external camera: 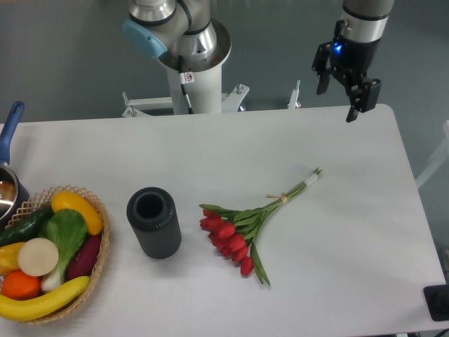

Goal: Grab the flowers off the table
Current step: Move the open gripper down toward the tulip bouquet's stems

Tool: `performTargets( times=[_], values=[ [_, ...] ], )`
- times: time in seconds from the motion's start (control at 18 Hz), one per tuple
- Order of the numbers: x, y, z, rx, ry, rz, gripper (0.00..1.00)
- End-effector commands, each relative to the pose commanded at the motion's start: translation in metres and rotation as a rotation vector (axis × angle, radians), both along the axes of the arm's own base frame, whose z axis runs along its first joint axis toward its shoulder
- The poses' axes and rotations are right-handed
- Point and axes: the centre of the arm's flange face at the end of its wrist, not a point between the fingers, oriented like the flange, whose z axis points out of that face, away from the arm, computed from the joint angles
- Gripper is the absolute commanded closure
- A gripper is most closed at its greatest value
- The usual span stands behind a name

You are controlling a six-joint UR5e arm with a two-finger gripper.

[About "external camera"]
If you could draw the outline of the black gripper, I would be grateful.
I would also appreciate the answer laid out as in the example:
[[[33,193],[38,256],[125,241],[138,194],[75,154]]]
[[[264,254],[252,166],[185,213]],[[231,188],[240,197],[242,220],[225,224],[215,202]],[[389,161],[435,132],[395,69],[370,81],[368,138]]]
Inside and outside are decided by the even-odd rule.
[[[371,79],[368,68],[381,37],[381,21],[338,20],[332,43],[325,42],[317,48],[311,66],[319,80],[316,94],[327,91],[332,70],[349,97],[348,123],[355,121],[359,113],[376,107],[382,82]],[[331,69],[327,66],[329,58]]]

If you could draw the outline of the silver robot base with blue cap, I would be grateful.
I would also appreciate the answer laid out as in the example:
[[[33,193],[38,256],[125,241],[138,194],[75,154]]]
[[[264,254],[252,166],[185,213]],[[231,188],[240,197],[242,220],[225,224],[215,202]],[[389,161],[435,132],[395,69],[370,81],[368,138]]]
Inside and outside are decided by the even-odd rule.
[[[210,1],[129,1],[123,32],[139,52],[181,72],[202,72],[229,57],[231,39]]]

